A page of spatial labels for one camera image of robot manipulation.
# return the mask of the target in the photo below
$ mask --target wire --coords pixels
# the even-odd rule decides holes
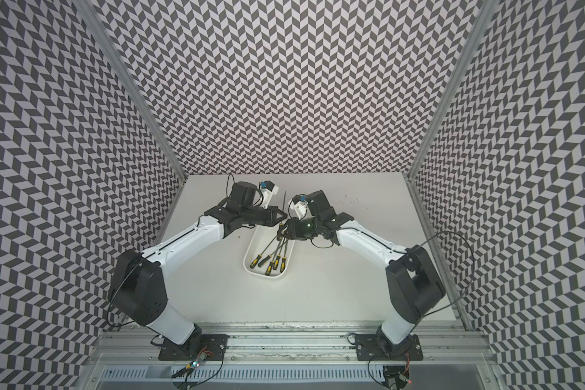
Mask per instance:
[[[203,383],[208,382],[210,379],[214,378],[215,376],[219,375],[219,372],[221,372],[221,368],[223,368],[223,358],[225,357],[225,351],[223,350],[223,348],[219,347],[218,345],[216,346],[217,348],[219,348],[221,350],[221,365],[219,366],[219,369],[214,373],[214,375],[212,375],[210,378],[206,379],[205,381],[199,382],[198,384],[196,384],[195,386],[191,386],[190,388],[195,388]]]
[[[119,287],[117,287],[117,291],[115,291],[115,294],[113,294],[113,298],[110,298],[109,300],[109,308],[106,310],[106,323],[110,325],[110,330],[113,330],[115,328],[119,328],[120,326],[124,326],[127,324],[132,324],[134,321],[129,321],[123,324],[113,324],[112,322],[110,322],[110,306],[113,304],[113,302],[115,301],[115,297],[117,296],[117,293],[119,293],[119,290],[122,289],[122,286],[124,285],[124,283],[126,283],[126,280],[128,280],[128,278],[130,277],[130,275],[132,275],[132,273],[135,271],[135,269],[139,268],[141,266],[141,264],[143,264],[143,261],[145,259],[141,258],[137,265],[134,266],[133,269],[130,270],[130,272],[128,272],[128,274],[126,275],[126,277],[122,280],[122,283],[119,285]]]
[[[353,333],[353,332],[347,333],[347,336],[346,336],[347,341],[349,341],[349,344],[351,344],[351,345],[356,345],[355,343],[351,343],[351,340],[349,340],[349,336],[351,336],[351,334],[355,334],[356,336],[358,335],[357,333]]]
[[[262,203],[265,202],[265,196],[262,194],[262,191],[260,191],[260,189],[257,189],[258,194],[260,195],[260,204],[254,203],[252,204],[252,206],[262,206]]]
[[[388,385],[387,385],[387,384],[388,384],[388,381],[386,381],[386,384],[383,384],[382,382],[379,382],[377,379],[375,379],[375,377],[374,377],[374,376],[371,374],[371,372],[370,372],[370,371],[371,371],[371,369],[370,369],[370,368],[371,368],[371,365],[370,365],[370,363],[371,363],[371,361],[375,360],[375,358],[376,358],[376,357],[379,357],[379,356],[371,356],[371,357],[370,357],[370,359],[369,359],[369,362],[368,362],[368,363],[366,363],[366,370],[369,372],[369,376],[371,377],[371,379],[372,379],[373,381],[375,381],[375,383],[377,383],[377,384],[378,384],[379,386],[381,386],[381,387],[385,387],[386,389],[390,389],[390,390],[392,390],[392,386],[388,386]]]
[[[153,345],[154,347],[162,347],[163,344],[164,344],[164,343],[163,344],[156,344],[156,343],[154,343],[154,339],[156,339],[159,336],[160,336],[160,334],[157,334],[156,336],[154,336],[153,338],[151,338],[151,340],[149,340],[150,344]]]
[[[232,187],[234,187],[234,184],[236,184],[236,180],[234,179],[234,175],[233,174],[228,174],[227,175],[227,180],[225,182],[225,197],[229,198],[229,192],[228,192],[228,187],[229,187],[229,178],[232,177]]]
[[[444,310],[446,308],[450,308],[451,306],[453,306],[455,303],[457,303],[458,300],[462,299],[466,292],[468,291],[468,289],[470,288],[470,286],[472,285],[472,277],[475,275],[475,251],[472,249],[472,246],[470,245],[470,243],[468,242],[468,240],[461,234],[461,233],[457,233],[456,231],[451,231],[451,230],[442,230],[437,232],[436,234],[432,235],[431,237],[429,237],[427,239],[427,241],[423,242],[422,244],[420,244],[419,246],[423,246],[426,243],[428,243],[429,241],[431,241],[433,238],[436,238],[438,235],[440,234],[445,234],[445,233],[451,233],[454,234],[456,236],[458,236],[459,238],[461,238],[461,240],[466,244],[466,246],[468,246],[468,250],[470,251],[470,260],[472,260],[472,272],[471,272],[471,276],[470,276],[470,282],[468,283],[468,285],[466,285],[466,287],[459,293],[459,296],[457,298],[455,298],[453,301],[451,301],[448,305],[443,306],[439,309],[430,311],[429,313],[425,314],[424,316],[420,317],[419,320],[414,324],[412,330],[410,331],[413,332],[413,330],[418,326],[418,324],[421,323],[422,319],[426,316],[430,316],[434,313],[437,313],[441,310]]]
[[[307,195],[305,193],[299,193],[299,194],[295,195],[295,197],[297,197],[297,196],[298,197],[306,197]],[[292,199],[288,203],[288,214],[290,214],[290,212],[291,212],[291,206],[293,205],[293,203],[292,203],[293,200]],[[309,207],[307,206],[307,202],[305,203],[305,207],[306,207],[305,214],[301,218],[299,218],[299,220],[304,219],[306,217],[306,215],[307,215],[307,211],[309,209]]]
[[[361,234],[368,236],[372,239],[374,239],[376,242],[380,243],[381,245],[385,246],[388,250],[393,251],[395,254],[407,254],[407,252],[399,252],[397,250],[394,250],[394,248],[391,248],[390,246],[387,246],[386,244],[382,243],[381,241],[379,241],[377,238],[373,237],[372,235],[366,233],[364,230],[359,230],[356,228],[340,228],[339,230],[355,230],[355,231],[359,231]]]
[[[412,347],[412,345],[413,345],[413,339],[412,339],[412,338],[410,338],[410,343],[409,343],[409,345],[408,345],[406,348],[404,348],[404,350],[405,350],[405,351],[408,351],[408,350],[409,350],[409,349]],[[386,360],[392,360],[392,359],[390,359],[389,357],[387,357],[386,355],[384,355],[383,351],[381,351],[381,350],[379,350],[379,351],[380,351],[380,353],[381,353],[381,357],[382,357],[382,358],[384,358],[384,359],[386,359]],[[409,363],[410,363],[409,352],[406,352],[406,353],[405,353],[405,355],[407,356],[407,364],[406,364],[406,369],[405,369],[405,370],[403,370],[403,373],[402,373],[401,375],[405,375],[405,373],[406,373],[407,371],[409,371]],[[392,390],[392,386],[393,386],[393,385],[395,385],[395,383],[393,383],[392,385],[388,386],[388,385],[387,385],[387,384],[388,384],[388,379],[386,379],[386,380],[385,380],[385,383],[386,383],[386,384],[383,384],[382,382],[379,382],[377,379],[375,379],[375,377],[374,377],[374,376],[371,374],[371,372],[370,372],[370,371],[371,371],[371,369],[370,369],[370,368],[371,368],[371,365],[370,365],[370,363],[371,363],[371,361],[375,360],[375,358],[377,358],[377,357],[379,358],[380,356],[371,356],[371,357],[370,357],[370,359],[369,359],[368,363],[366,363],[366,370],[369,372],[369,376],[371,377],[371,379],[372,379],[373,381],[375,381],[375,383],[377,383],[379,386],[385,387],[386,389],[390,389],[390,390]]]
[[[329,249],[329,248],[331,248],[332,246],[334,246],[334,242],[333,242],[333,241],[331,242],[331,243],[332,243],[332,245],[329,245],[329,246],[318,246],[318,245],[316,245],[316,244],[314,243],[314,238],[310,238],[310,242],[312,243],[312,245],[314,245],[316,248],[319,248],[319,249]]]

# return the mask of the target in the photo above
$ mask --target white plastic container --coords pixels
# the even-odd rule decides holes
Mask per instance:
[[[252,275],[256,275],[257,277],[271,279],[271,280],[276,280],[278,278],[281,278],[288,272],[288,269],[290,269],[290,265],[291,265],[291,257],[293,254],[292,251],[293,251],[293,247],[294,247],[294,240],[288,241],[288,251],[286,252],[286,268],[284,269],[284,272],[280,271],[282,268],[282,260],[280,259],[277,269],[275,269],[275,267],[274,267],[273,270],[271,271],[270,276],[265,275],[266,270],[268,269],[271,260],[275,260],[275,257],[277,256],[276,253],[271,257],[271,259],[266,261],[262,267],[258,267],[256,265],[254,268],[250,268],[251,262],[254,261],[254,259],[257,257],[257,255],[259,255],[265,249],[266,245],[273,239],[273,237],[276,236],[276,234],[278,232],[278,227],[279,227],[279,225],[273,226],[273,227],[266,227],[266,226],[257,226],[256,227],[256,231],[254,232],[254,235],[251,238],[249,248],[247,248],[247,252],[245,253],[245,257],[242,259],[242,265],[245,268],[245,271],[249,272]],[[278,247],[278,243],[279,243],[278,240],[274,240],[271,243],[271,245],[269,245],[269,248],[264,252],[260,261],[264,260],[266,258],[266,256],[268,256],[269,254],[273,254],[275,249]],[[285,248],[283,248],[281,251],[282,256],[284,256],[284,249]]]

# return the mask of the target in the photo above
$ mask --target chevron patterned wall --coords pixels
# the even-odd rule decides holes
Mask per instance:
[[[481,0],[92,0],[189,174],[406,171]]]
[[[178,186],[68,0],[0,1],[0,389],[76,380]]]
[[[585,389],[585,1],[502,2],[417,184],[512,389]]]

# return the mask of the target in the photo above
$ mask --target metal base frame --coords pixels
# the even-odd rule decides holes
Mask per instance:
[[[358,352],[347,340],[350,333],[372,334],[380,325],[377,321],[357,323],[251,323],[251,324],[200,324],[204,333],[229,336],[224,367],[226,365],[308,365],[347,366],[359,365]],[[410,365],[468,364],[481,366],[485,382],[496,385],[493,368],[495,356],[483,333],[464,331],[458,321],[423,321],[416,328],[424,358]],[[156,333],[146,328],[127,327],[121,332],[103,332],[94,352],[87,359],[76,389],[94,389],[100,382],[107,365],[170,367],[170,362],[159,361],[159,348],[149,342]],[[176,361],[187,364],[188,361]],[[394,365],[394,361],[373,359],[373,364]],[[485,387],[500,390],[502,387]]]

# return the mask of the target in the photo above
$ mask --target white table surface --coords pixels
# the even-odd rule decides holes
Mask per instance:
[[[236,181],[270,180],[279,187],[271,205],[298,193],[323,190],[337,213],[351,214],[367,229],[404,246],[425,235],[400,173],[235,175]],[[164,239],[184,230],[225,198],[225,175],[189,176]],[[321,250],[298,241],[287,275],[264,280],[242,265],[254,230],[239,229],[182,264],[167,281],[172,304],[195,323],[376,321],[394,310],[385,271],[357,253]],[[314,240],[317,245],[329,242]],[[445,296],[437,308],[449,303]],[[425,320],[454,320],[451,308]]]

